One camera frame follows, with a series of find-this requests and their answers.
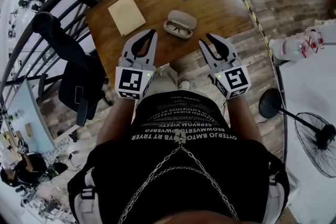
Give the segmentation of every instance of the beige envelope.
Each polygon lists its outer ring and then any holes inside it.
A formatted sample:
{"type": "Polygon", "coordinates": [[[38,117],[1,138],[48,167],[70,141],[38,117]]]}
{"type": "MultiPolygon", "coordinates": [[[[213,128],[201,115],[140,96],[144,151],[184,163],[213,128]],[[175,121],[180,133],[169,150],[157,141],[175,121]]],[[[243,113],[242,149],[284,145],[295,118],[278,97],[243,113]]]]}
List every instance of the beige envelope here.
{"type": "Polygon", "coordinates": [[[122,36],[146,23],[134,0],[118,0],[109,7],[109,12],[122,36]]]}

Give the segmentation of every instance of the person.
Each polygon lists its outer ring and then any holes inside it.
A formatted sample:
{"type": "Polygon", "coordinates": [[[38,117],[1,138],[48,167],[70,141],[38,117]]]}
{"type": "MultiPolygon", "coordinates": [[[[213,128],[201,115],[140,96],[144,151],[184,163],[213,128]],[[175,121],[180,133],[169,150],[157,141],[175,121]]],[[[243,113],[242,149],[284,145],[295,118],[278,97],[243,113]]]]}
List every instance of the person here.
{"type": "Polygon", "coordinates": [[[38,184],[38,179],[46,171],[47,166],[40,154],[23,154],[22,160],[14,169],[2,168],[1,180],[9,186],[33,186],[38,184]]]}
{"type": "Polygon", "coordinates": [[[227,100],[229,128],[216,103],[189,85],[178,88],[170,67],[158,70],[132,123],[134,100],[116,100],[97,146],[68,183],[80,224],[88,212],[81,202],[97,198],[97,223],[271,223],[274,197],[279,217],[287,174],[263,146],[245,97],[227,100]]]}

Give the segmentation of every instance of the fan base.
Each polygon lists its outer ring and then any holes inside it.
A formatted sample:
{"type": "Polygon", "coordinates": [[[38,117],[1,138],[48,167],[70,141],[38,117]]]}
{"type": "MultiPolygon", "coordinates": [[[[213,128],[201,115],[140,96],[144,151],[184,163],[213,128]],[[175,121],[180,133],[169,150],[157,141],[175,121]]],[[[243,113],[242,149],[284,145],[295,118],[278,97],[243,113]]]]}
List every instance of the fan base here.
{"type": "Polygon", "coordinates": [[[266,119],[271,119],[279,113],[282,99],[279,90],[269,89],[263,93],[259,101],[259,113],[266,119]]]}

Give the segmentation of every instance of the white wall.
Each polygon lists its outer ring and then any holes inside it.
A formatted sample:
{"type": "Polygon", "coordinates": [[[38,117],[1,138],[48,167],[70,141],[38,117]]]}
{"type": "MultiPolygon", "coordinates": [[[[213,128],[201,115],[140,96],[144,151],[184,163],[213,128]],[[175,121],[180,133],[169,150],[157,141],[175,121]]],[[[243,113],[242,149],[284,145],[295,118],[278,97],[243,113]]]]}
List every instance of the white wall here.
{"type": "MultiPolygon", "coordinates": [[[[280,68],[287,109],[293,114],[311,112],[336,125],[336,46],[280,68]]],[[[288,120],[287,167],[300,180],[290,209],[303,224],[328,224],[336,215],[336,178],[321,175],[299,142],[294,120],[288,120]]]]}

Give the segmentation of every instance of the black chair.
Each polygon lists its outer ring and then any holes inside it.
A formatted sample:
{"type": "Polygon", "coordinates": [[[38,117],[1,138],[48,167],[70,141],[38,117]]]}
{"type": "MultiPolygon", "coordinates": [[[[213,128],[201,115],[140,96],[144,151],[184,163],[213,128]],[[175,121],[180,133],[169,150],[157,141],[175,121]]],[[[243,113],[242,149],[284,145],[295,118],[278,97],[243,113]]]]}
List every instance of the black chair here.
{"type": "MultiPolygon", "coordinates": [[[[68,36],[61,28],[58,18],[48,12],[38,13],[33,19],[33,31],[39,33],[55,50],[57,55],[68,61],[61,76],[59,100],[77,112],[76,124],[84,126],[86,119],[92,120],[97,104],[105,98],[102,90],[107,83],[105,70],[99,57],[86,55],[79,43],[68,36]]],[[[43,74],[39,84],[39,97],[44,92],[44,86],[55,82],[55,78],[47,79],[43,74]]]]}

